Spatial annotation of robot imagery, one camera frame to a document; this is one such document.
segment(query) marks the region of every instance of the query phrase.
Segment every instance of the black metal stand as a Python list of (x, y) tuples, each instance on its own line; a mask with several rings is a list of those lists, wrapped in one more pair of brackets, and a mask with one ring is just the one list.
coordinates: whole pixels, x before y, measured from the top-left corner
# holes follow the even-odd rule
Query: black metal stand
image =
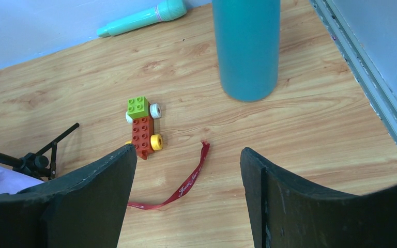
[[(77, 129), (80, 124), (75, 123), (72, 127), (59, 135), (45, 147), (36, 153), (29, 152), (23, 158), (17, 159), (12, 156), (0, 153), (0, 163), (13, 167), (13, 171), (23, 173), (28, 176), (40, 179), (47, 177), (48, 180), (54, 179), (56, 175), (55, 159), (57, 157), (57, 143)], [(51, 149), (51, 162), (43, 154)]]

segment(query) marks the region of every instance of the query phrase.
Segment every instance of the green toy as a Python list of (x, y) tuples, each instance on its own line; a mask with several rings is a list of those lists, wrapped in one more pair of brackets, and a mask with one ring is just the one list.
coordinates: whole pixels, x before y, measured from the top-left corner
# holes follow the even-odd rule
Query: green toy
[(128, 101), (127, 114), (132, 118), (141, 118), (149, 115), (149, 104), (145, 97), (136, 97)]

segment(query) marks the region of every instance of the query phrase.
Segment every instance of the wooden floor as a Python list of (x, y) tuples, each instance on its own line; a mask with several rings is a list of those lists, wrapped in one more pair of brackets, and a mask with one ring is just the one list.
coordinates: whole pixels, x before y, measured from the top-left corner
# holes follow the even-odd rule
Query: wooden floor
[(130, 139), (139, 95), (162, 106), (164, 149), (139, 159), (130, 200), (160, 203), (211, 143), (191, 192), (158, 210), (127, 209), (119, 247), (253, 247), (239, 156), (251, 147), (333, 189), (397, 183), (397, 147), (309, 1), (282, 1), (279, 82), (265, 100), (223, 93), (211, 6), (177, 21), (98, 39), (0, 70), (0, 151), (21, 157), (75, 122), (59, 143), (63, 175)]

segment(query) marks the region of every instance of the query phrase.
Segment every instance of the white wall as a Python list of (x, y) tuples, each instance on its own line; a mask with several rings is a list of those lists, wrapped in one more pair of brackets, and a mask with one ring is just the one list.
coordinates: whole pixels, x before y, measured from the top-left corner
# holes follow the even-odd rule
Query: white wall
[(397, 99), (397, 1), (333, 2)]
[[(0, 0), (0, 69), (92, 39), (108, 22), (161, 0)], [(184, 0), (189, 8), (211, 0)]]

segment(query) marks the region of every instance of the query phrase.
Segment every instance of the teal water bottle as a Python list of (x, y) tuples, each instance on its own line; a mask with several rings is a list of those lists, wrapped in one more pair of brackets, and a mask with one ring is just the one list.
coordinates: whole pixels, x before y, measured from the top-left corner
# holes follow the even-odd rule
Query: teal water bottle
[(212, 0), (220, 79), (239, 101), (268, 96), (278, 81), (280, 0)]

